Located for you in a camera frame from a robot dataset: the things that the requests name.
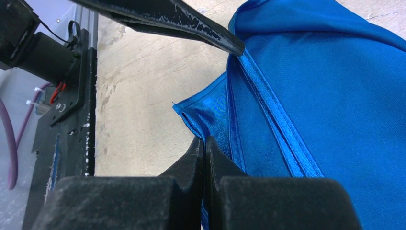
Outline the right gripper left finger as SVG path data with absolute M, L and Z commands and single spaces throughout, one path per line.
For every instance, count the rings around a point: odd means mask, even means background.
M 66 177 L 49 195 L 34 230 L 198 230 L 202 154 L 194 138 L 159 176 Z

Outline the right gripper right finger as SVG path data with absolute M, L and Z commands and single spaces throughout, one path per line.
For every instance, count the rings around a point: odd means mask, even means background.
M 344 188 L 315 178 L 250 177 L 205 143 L 205 205 L 212 230 L 359 230 Z

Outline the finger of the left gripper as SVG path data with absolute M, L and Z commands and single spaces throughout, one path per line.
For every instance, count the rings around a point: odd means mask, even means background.
M 245 44 L 181 0 L 74 0 L 135 31 L 204 42 L 241 56 Z

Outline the blue cloth napkin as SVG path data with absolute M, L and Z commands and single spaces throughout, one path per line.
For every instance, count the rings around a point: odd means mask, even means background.
M 251 176 L 323 177 L 365 230 L 406 227 L 406 42 L 334 0 L 249 0 L 246 45 L 173 109 Z

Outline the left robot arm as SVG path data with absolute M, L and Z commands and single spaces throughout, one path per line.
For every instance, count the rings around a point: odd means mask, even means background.
M 138 32 L 201 41 L 236 56 L 245 49 L 230 31 L 181 0 L 80 0 L 79 5 Z M 1 69 L 18 67 L 52 84 L 76 85 L 77 47 L 85 43 L 81 29 L 64 40 L 38 32 L 40 23 L 25 1 L 1 1 Z

